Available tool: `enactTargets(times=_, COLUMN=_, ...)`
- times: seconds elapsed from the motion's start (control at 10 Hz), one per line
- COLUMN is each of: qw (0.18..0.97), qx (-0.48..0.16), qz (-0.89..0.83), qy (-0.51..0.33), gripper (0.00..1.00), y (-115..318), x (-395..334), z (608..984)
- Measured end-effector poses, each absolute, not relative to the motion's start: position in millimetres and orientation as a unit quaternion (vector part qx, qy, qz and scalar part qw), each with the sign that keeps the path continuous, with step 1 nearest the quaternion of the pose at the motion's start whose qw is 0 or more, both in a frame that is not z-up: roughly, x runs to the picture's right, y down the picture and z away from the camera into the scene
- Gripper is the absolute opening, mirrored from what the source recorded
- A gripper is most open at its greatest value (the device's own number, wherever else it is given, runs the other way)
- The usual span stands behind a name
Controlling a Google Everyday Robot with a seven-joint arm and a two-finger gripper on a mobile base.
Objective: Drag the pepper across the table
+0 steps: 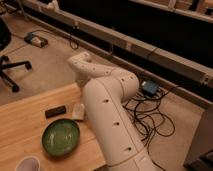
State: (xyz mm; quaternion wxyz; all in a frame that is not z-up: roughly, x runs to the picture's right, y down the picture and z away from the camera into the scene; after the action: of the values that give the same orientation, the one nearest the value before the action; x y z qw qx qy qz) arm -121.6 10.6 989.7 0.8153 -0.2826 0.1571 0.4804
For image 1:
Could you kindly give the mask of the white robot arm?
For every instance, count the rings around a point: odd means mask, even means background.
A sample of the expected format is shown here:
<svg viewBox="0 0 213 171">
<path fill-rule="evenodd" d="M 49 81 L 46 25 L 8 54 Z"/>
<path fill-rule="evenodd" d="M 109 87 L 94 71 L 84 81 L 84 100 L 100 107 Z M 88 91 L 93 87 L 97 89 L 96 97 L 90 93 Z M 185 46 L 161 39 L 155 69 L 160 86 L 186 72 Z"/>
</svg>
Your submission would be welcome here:
<svg viewBox="0 0 213 171">
<path fill-rule="evenodd" d="M 91 62 L 87 52 L 68 59 L 89 78 L 82 90 L 87 116 L 109 171 L 156 171 L 122 103 L 139 89 L 137 76 L 120 67 Z"/>
</svg>

